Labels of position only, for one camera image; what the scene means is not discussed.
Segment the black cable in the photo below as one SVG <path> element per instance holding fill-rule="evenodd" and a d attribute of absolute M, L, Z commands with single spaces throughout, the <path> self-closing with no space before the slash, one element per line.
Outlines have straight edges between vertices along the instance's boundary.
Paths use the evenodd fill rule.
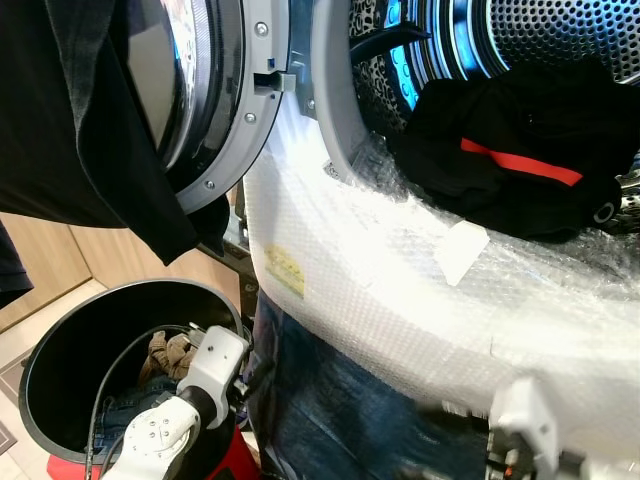
<path fill-rule="evenodd" d="M 116 453 L 116 449 L 120 446 L 123 440 L 124 440 L 124 433 L 116 439 L 113 445 L 111 445 L 111 448 L 107 452 L 107 456 L 104 457 L 104 462 L 102 462 L 102 470 L 100 470 L 99 478 L 104 477 L 104 474 L 107 473 L 107 470 L 109 470 L 109 464 L 111 463 L 111 459 L 113 458 L 113 455 Z"/>
<path fill-rule="evenodd" d="M 127 348 L 125 348 L 120 355 L 113 361 L 107 373 L 104 374 L 102 378 L 102 383 L 100 383 L 100 387 L 98 388 L 98 392 L 96 393 L 96 400 L 93 404 L 93 410 L 91 411 L 91 420 L 89 423 L 89 438 L 87 440 L 87 455 L 84 462 L 84 478 L 85 480 L 91 480 L 92 478 L 92 469 L 93 469 L 93 444 L 96 440 L 96 418 L 98 416 L 98 409 L 100 408 L 100 403 L 102 402 L 102 396 L 104 394 L 104 389 L 107 386 L 107 382 L 109 378 L 113 374 L 114 370 L 118 367 L 120 362 L 126 357 L 131 350 L 133 350 L 140 342 L 147 339 L 149 335 L 153 335 L 156 332 L 162 330 L 175 330 L 181 333 L 189 334 L 189 327 L 185 327 L 182 325 L 162 325 L 158 327 L 154 327 L 150 330 L 147 330 L 145 333 L 136 338 L 133 342 L 131 342 Z"/>

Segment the leopard print fabric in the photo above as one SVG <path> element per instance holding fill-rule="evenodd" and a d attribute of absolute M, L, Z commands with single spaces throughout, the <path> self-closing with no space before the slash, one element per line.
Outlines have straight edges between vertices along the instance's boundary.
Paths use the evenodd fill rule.
<path fill-rule="evenodd" d="M 384 28 L 388 0 L 353 0 L 351 3 L 349 35 L 358 37 Z M 387 72 L 390 55 L 379 55 L 353 67 L 353 78 L 362 117 L 370 130 L 382 135 L 400 132 L 410 113 L 401 105 L 397 79 Z"/>

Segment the red stripe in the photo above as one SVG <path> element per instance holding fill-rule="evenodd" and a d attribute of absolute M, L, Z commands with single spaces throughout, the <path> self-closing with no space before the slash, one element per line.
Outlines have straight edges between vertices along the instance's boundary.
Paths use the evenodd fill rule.
<path fill-rule="evenodd" d="M 573 187 L 582 178 L 582 174 L 574 172 L 564 167 L 556 167 L 540 160 L 534 160 L 529 157 L 522 157 L 520 155 L 514 155 L 512 153 L 496 152 L 489 150 L 487 147 L 478 145 L 466 138 L 460 142 L 460 148 L 465 152 L 481 153 L 483 155 L 489 155 L 494 162 L 500 165 L 502 168 L 508 170 L 514 170 L 516 172 L 530 173 L 532 175 L 538 175 L 540 177 L 552 178 L 558 180 L 570 187 Z"/>

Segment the brown cloth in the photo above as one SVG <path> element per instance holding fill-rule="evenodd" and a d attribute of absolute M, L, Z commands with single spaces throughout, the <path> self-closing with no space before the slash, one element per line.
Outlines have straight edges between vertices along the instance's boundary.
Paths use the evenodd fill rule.
<path fill-rule="evenodd" d="M 172 380 L 182 380 L 187 376 L 189 365 L 196 349 L 184 335 L 176 335 L 165 340 L 165 332 L 154 333 L 149 342 L 149 356 L 142 366 L 138 385 L 144 385 L 151 378 L 166 374 Z"/>

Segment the blue denim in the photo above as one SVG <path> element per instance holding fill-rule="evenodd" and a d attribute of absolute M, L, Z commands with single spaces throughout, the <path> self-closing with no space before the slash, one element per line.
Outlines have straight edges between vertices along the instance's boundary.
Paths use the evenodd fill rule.
<path fill-rule="evenodd" d="M 149 410 L 164 392 L 176 393 L 177 382 L 166 375 L 152 378 L 140 388 L 125 390 L 118 397 L 104 399 L 102 412 L 96 420 L 96 455 L 106 453 L 122 435 L 131 421 Z"/>
<path fill-rule="evenodd" d="M 263 293 L 253 334 L 250 368 L 266 358 L 275 362 L 249 400 L 268 473 L 289 480 L 386 480 L 401 467 L 420 466 L 443 478 L 484 478 L 486 435 L 426 423 L 411 399 L 309 333 Z"/>

